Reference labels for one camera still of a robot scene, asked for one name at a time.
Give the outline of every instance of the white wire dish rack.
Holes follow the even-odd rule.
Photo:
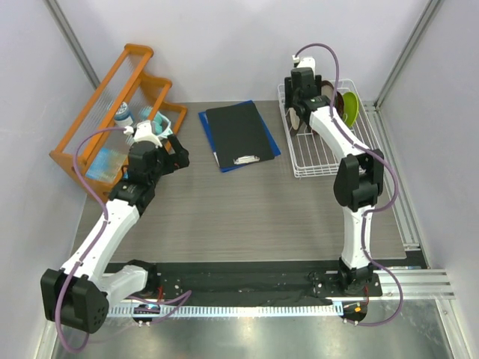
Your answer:
[[[366,111],[353,81],[349,79],[339,80],[338,91],[340,93],[353,92],[356,94],[359,99],[359,114],[351,130],[369,148],[379,148],[376,135],[367,118]],[[320,135],[312,133],[304,124],[296,135],[292,136],[290,134],[290,116],[284,108],[284,85],[278,86],[278,99],[287,145],[290,148],[294,176],[301,178],[336,174],[339,161]]]

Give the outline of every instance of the black clipboard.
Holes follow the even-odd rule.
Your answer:
[[[275,158],[253,102],[211,108],[206,113],[220,168]]]

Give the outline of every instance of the blue folder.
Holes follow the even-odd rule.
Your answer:
[[[253,101],[249,100],[249,101],[245,101],[241,103],[248,103],[248,102],[253,102]],[[203,111],[198,113],[198,116],[200,117],[200,121],[201,121],[201,124],[203,125],[204,132],[207,135],[208,142],[210,142],[211,149],[213,150],[213,155],[215,156],[215,159],[216,159],[216,147],[213,141],[213,135],[211,134],[210,125],[208,124],[207,113]],[[269,145],[271,146],[271,150],[273,154],[275,155],[275,157],[281,155],[281,151],[279,150],[279,147],[276,144],[275,139],[272,137],[271,132],[268,130],[268,127],[264,123],[263,118],[261,118],[261,121],[263,123],[264,132],[266,133],[266,136],[268,138]],[[237,168],[241,168],[243,166],[247,166],[247,165],[237,165],[233,167],[219,168],[219,170],[224,173],[224,172],[236,170]]]

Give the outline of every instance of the white wall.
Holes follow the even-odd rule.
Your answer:
[[[125,43],[153,47],[152,71],[175,101],[276,99],[291,55],[311,42],[338,53],[341,77],[375,99],[427,0],[59,0],[99,77]],[[312,50],[333,77],[326,50]]]
[[[427,256],[446,268],[474,345],[479,333],[474,309],[479,297],[478,17],[477,1],[444,1],[383,109]]]
[[[40,277],[67,258],[85,202],[48,153],[93,90],[42,1],[0,1],[0,54],[0,356],[26,359]]]

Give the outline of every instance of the cable connector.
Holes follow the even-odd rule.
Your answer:
[[[133,135],[135,133],[135,129],[132,126],[125,126],[123,130],[123,134],[125,135]]]
[[[291,56],[293,58],[293,65],[294,67],[298,66],[299,64],[299,56],[293,55]]]

